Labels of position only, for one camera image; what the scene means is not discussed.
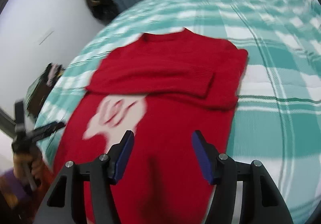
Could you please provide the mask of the left hand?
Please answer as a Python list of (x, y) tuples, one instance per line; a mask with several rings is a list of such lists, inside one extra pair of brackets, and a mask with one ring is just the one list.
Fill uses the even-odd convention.
[(45, 164), (37, 147), (32, 147), (29, 153), (14, 153), (13, 164), (14, 176), (23, 185), (29, 183), (29, 175), (36, 180), (43, 179)]

